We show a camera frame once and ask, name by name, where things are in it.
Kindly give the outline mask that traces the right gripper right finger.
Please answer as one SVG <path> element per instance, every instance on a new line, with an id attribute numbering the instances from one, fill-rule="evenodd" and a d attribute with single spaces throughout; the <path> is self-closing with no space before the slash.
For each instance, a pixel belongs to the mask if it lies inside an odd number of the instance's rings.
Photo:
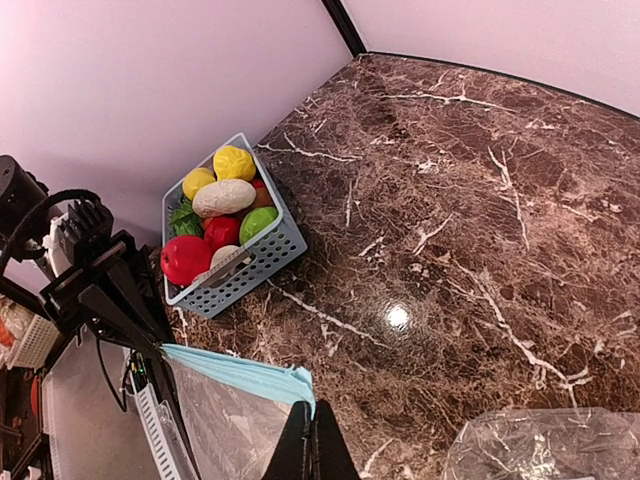
<path id="1" fill-rule="evenodd" d="M 311 436 L 311 475 L 318 480 L 359 480 L 337 419 L 326 400 L 316 404 Z"/>

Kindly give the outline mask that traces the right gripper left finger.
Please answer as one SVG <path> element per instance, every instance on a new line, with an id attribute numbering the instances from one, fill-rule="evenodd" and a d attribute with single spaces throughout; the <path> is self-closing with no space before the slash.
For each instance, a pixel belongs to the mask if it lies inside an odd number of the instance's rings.
<path id="1" fill-rule="evenodd" d="M 310 405 L 297 401 L 291 408 L 263 480 L 310 478 Z"/>

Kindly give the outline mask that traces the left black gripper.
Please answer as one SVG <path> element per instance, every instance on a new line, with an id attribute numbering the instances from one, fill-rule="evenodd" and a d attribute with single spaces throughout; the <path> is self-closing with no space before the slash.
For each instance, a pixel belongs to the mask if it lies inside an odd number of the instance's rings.
<path id="1" fill-rule="evenodd" d="M 138 249 L 125 231 L 86 266 L 54 277 L 40 297 L 48 317 L 65 334 L 86 326 L 101 340 L 137 350 L 173 341 L 148 250 Z"/>

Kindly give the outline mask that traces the large clear zip bag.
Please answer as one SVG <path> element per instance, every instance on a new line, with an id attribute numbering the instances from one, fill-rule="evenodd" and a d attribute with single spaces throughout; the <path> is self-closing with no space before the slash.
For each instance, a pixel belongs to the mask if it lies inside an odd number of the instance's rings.
<path id="1" fill-rule="evenodd" d="M 260 479 L 295 403 L 315 412 L 311 373 L 164 344 L 181 416 L 203 479 Z"/>

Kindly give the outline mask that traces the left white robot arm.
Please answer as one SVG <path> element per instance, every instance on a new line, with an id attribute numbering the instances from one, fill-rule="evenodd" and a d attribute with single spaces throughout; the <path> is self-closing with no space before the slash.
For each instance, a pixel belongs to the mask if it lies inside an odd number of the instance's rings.
<path id="1" fill-rule="evenodd" d="M 49 193 L 11 156 L 1 158 L 1 265 L 32 260 L 48 284 L 31 293 L 3 278 L 1 292 L 64 334 L 87 325 L 101 339 L 148 353 L 172 333 L 149 250 L 89 190 Z"/>

